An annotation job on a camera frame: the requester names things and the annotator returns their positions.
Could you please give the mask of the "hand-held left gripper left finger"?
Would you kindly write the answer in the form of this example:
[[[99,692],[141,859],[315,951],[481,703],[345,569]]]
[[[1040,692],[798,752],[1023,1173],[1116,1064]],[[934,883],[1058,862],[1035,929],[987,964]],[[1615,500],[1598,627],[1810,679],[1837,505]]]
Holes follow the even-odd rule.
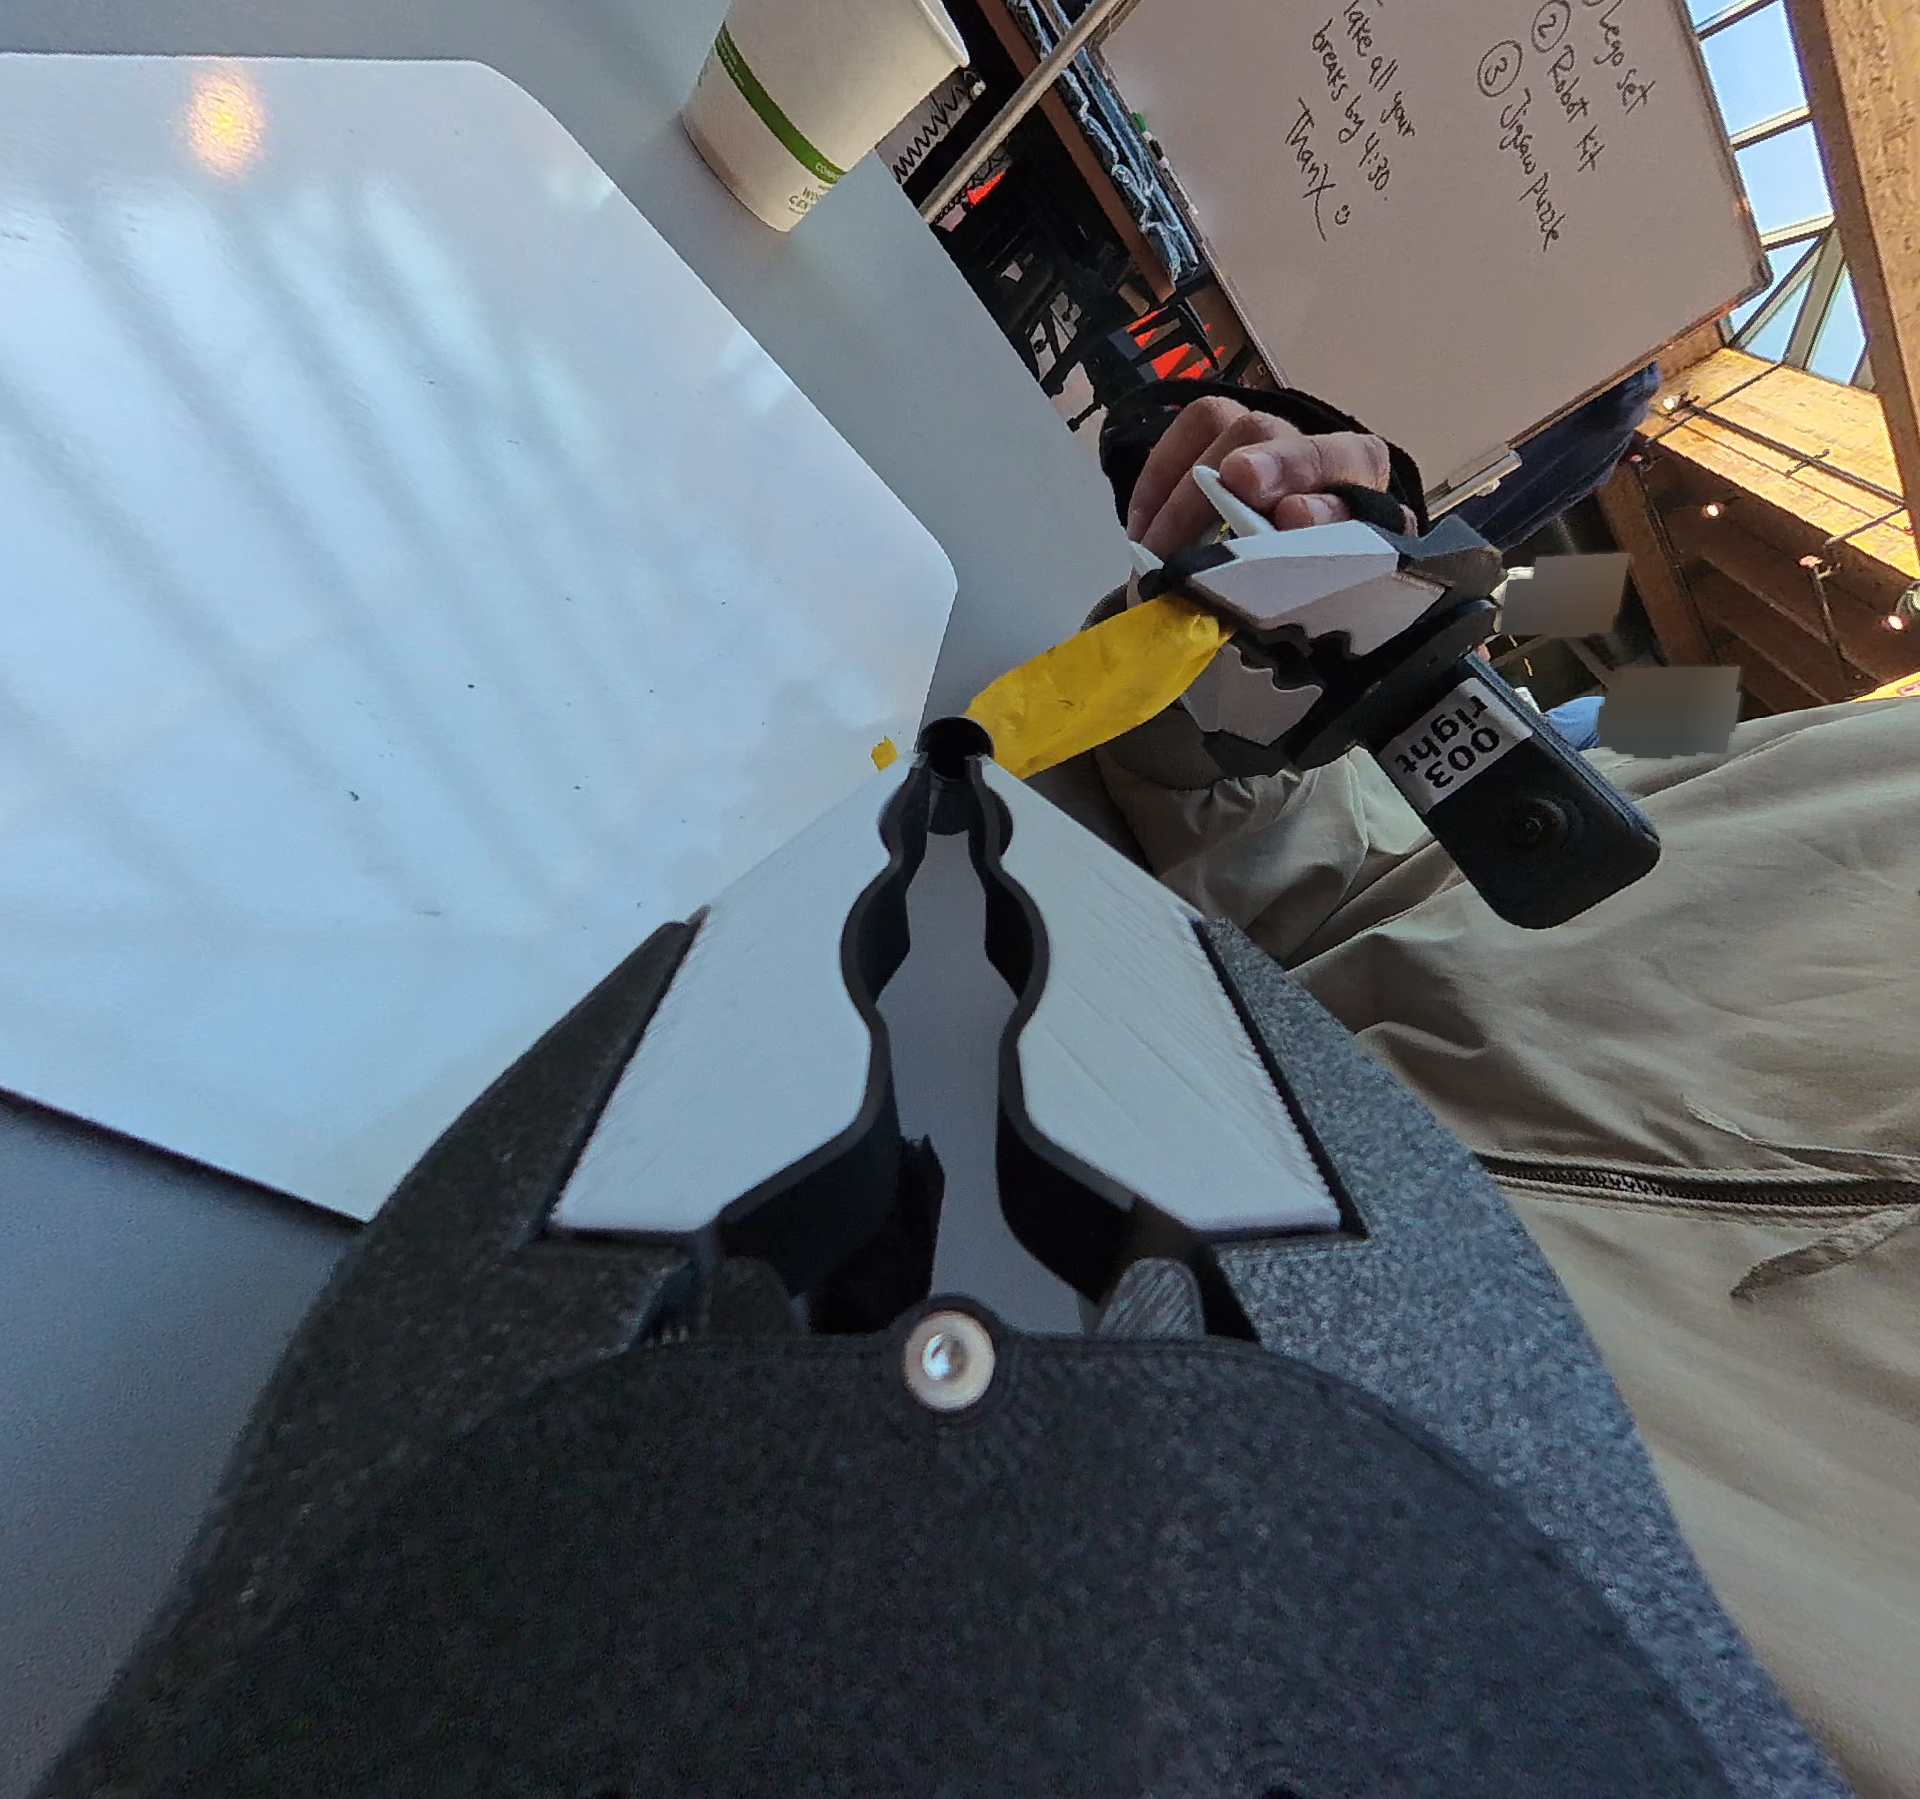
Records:
[[[851,1257],[900,1183],[879,995],[908,951],[916,767],[895,763],[696,919],[555,1208],[573,1236]]]

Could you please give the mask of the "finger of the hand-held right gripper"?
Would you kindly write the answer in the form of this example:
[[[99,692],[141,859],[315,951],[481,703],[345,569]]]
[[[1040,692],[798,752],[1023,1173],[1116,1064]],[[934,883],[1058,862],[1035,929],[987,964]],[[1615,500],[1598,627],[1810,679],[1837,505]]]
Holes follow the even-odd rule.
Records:
[[[1213,663],[1181,692],[1180,708],[1192,721],[1202,737],[1229,750],[1288,750],[1288,737],[1318,708],[1325,679],[1295,648],[1260,648],[1246,640],[1226,640]]]
[[[1400,554],[1414,543],[1406,510],[1363,486],[1339,486],[1344,523],[1280,530],[1217,468],[1192,468],[1192,486],[1226,523],[1226,540],[1174,561],[1132,545],[1137,599],[1181,595],[1226,621],[1229,632],[1406,632],[1414,574]]]

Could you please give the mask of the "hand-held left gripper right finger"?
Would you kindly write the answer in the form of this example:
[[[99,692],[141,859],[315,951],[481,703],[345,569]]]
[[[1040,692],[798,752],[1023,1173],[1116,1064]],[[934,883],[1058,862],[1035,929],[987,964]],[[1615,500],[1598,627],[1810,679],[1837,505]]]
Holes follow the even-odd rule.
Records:
[[[1137,1257],[1325,1236],[1342,1205],[1190,902],[992,760],[970,763],[997,1055],[997,1197],[1086,1302]]]

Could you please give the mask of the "yellow tape strip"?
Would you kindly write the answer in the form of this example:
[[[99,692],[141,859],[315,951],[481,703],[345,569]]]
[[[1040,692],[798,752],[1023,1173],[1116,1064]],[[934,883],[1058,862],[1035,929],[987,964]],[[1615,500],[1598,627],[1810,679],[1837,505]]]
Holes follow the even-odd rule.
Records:
[[[1163,595],[1012,669],[966,704],[966,721],[990,735],[1005,773],[1032,779],[1163,711],[1229,640],[1226,621]]]

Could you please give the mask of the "small white dry-erase board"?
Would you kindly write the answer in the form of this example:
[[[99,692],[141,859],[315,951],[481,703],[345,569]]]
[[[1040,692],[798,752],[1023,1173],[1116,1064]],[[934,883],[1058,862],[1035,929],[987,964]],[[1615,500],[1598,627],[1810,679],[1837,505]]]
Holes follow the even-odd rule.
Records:
[[[4,1090],[366,1217],[951,599],[494,68],[4,55]]]

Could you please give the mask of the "person's right hand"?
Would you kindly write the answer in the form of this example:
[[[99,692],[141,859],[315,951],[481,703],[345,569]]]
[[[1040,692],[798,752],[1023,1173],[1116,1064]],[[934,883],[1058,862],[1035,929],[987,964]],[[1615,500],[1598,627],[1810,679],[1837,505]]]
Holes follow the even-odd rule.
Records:
[[[1379,437],[1312,437],[1283,416],[1202,396],[1152,443],[1128,496],[1128,540],[1161,561],[1202,545],[1220,523],[1192,468],[1213,468],[1222,490],[1280,530],[1342,523],[1353,512],[1336,486],[1391,490],[1393,474]]]

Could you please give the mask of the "large whiteboard on stand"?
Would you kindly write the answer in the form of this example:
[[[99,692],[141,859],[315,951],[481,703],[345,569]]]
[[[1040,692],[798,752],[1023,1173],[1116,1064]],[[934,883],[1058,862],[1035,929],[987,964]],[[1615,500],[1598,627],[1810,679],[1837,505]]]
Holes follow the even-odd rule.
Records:
[[[1436,512],[1764,282],[1688,0],[1092,0],[1271,370],[1406,447]]]

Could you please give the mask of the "beige jacket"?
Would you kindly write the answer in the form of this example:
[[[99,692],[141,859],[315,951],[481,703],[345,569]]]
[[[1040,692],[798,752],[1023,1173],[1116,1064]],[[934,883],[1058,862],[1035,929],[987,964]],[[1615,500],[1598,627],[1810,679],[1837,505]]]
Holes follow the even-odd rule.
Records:
[[[1363,757],[1295,962],[1491,1160],[1705,1574],[1860,1797],[1915,1797],[1915,703],[1606,760],[1650,881],[1527,936]]]

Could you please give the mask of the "white paper cup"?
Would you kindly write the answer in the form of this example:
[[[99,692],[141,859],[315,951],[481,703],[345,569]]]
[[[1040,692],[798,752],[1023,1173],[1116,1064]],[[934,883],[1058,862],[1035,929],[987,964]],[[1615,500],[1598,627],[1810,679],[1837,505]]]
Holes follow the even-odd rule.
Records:
[[[940,0],[730,0],[681,128],[786,234],[963,62]]]

